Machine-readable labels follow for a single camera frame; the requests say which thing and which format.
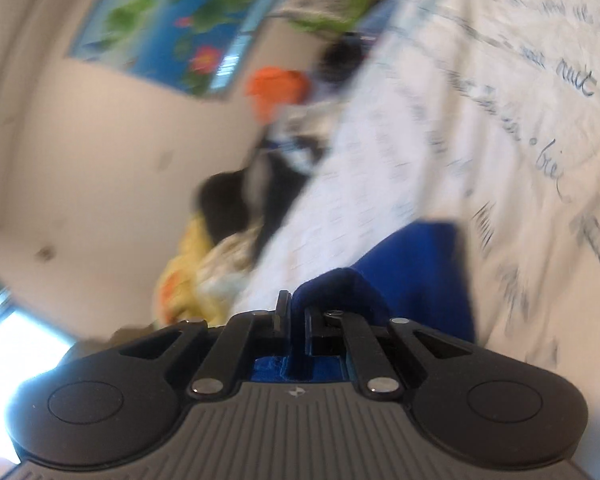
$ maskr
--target poster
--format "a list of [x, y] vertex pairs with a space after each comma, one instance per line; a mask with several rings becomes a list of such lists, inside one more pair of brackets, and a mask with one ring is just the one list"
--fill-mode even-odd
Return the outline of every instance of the poster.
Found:
[[194, 96], [226, 89], [275, 0], [99, 0], [72, 56]]

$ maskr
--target window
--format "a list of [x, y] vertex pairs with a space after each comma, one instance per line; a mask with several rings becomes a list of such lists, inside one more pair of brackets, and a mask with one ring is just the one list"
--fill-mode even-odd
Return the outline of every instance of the window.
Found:
[[23, 381], [51, 370], [72, 341], [9, 301], [0, 289], [0, 456], [18, 463], [4, 423], [4, 411]]

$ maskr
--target logo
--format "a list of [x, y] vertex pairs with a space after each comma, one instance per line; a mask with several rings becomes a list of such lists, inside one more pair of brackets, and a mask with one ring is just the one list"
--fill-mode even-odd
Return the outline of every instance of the logo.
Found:
[[287, 393], [297, 399], [298, 397], [303, 396], [306, 393], [306, 390], [300, 386], [296, 386], [293, 390], [289, 390]]

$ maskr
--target black fabric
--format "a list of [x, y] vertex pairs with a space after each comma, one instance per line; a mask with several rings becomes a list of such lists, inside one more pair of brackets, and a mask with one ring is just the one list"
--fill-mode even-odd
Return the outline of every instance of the black fabric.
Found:
[[214, 245], [249, 225], [249, 208], [242, 197], [243, 183], [244, 170], [240, 170], [216, 174], [200, 189], [198, 209]]
[[267, 156], [271, 180], [265, 197], [264, 224], [253, 247], [254, 262], [258, 261], [267, 242], [280, 229], [286, 213], [309, 180], [306, 175], [292, 170], [280, 154], [270, 152]]
[[311, 151], [311, 159], [314, 166], [320, 162], [324, 153], [327, 151], [320, 139], [316, 139], [315, 137], [296, 135], [293, 136], [292, 139], [296, 146], [301, 150]]
[[364, 53], [359, 35], [348, 32], [327, 47], [318, 63], [317, 75], [322, 81], [342, 84], [362, 64]]

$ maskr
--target yellow cloth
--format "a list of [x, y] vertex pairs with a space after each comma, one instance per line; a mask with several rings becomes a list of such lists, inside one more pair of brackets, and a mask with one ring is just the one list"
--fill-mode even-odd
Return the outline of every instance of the yellow cloth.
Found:
[[226, 323], [228, 306], [198, 291], [196, 273], [212, 248], [205, 219], [197, 213], [180, 242], [180, 254], [167, 264], [158, 280], [155, 303], [160, 323], [169, 325], [191, 317], [202, 317], [209, 326]]
[[220, 301], [227, 310], [234, 306], [238, 295], [247, 287], [253, 265], [253, 245], [262, 229], [255, 225], [222, 240], [198, 266], [198, 291]]

